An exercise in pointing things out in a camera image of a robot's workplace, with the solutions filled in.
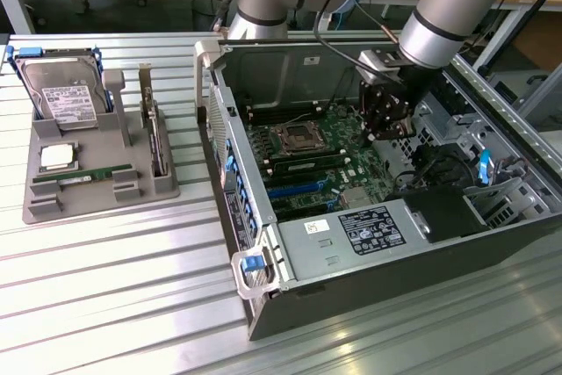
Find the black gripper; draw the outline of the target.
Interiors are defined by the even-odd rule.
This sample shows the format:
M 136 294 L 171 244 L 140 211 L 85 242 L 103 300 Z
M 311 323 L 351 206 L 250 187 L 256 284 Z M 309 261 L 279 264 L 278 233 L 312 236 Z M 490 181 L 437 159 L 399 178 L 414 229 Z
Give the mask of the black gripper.
M 359 88 L 362 143 L 366 145 L 373 141 L 415 136 L 415 108 L 441 74 L 441 69 L 406 65 L 399 67 L 397 75 L 390 77 L 390 82 L 367 83 L 362 80 Z

